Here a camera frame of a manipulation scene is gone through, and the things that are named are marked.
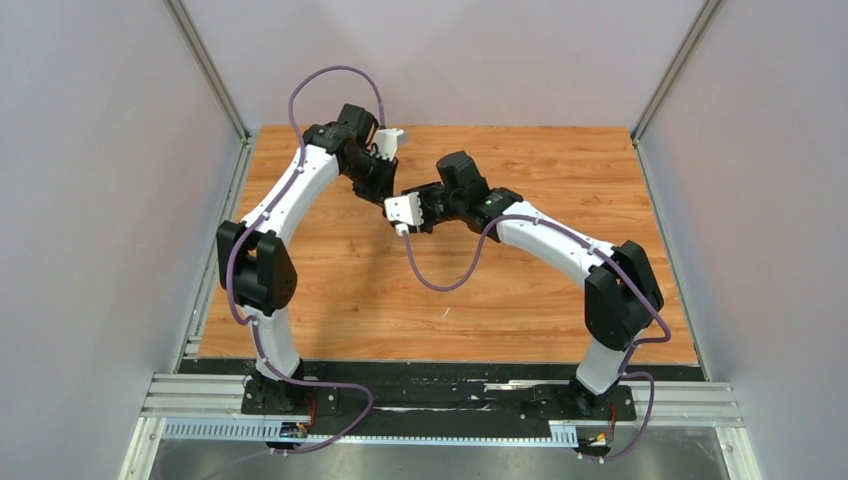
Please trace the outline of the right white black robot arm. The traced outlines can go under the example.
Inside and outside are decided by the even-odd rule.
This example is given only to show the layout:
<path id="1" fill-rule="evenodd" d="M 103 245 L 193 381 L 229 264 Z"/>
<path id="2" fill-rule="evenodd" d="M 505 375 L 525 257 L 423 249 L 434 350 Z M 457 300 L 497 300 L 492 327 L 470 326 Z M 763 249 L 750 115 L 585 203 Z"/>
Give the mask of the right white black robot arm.
<path id="1" fill-rule="evenodd" d="M 659 313 L 664 297 L 644 248 L 596 240 L 552 219 L 520 194 L 493 188 L 464 151 L 436 164 L 439 181 L 402 192 L 410 209 L 396 230 L 403 238 L 431 233 L 435 226 L 461 221 L 482 241 L 518 248 L 563 273 L 584 295 L 584 323 L 590 335 L 583 360 L 571 380 L 571 403 L 584 417 L 596 417 L 611 403 L 634 350 L 648 342 L 652 323 L 670 338 Z"/>

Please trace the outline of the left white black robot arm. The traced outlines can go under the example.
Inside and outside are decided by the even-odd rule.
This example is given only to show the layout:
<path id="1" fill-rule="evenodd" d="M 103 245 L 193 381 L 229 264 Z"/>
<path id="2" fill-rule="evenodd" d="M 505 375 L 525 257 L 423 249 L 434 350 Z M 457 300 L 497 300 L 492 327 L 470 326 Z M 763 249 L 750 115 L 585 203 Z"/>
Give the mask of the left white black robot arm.
<path id="1" fill-rule="evenodd" d="M 241 221 L 216 231 L 220 284 L 234 320 L 256 342 L 252 401 L 268 400 L 283 413 L 298 411 L 310 383 L 292 337 L 289 304 L 298 274 L 288 247 L 320 194 L 338 177 L 377 206 L 392 196 L 403 129 L 381 124 L 366 109 L 346 104 L 336 120 L 301 132 L 293 160 L 266 197 Z"/>

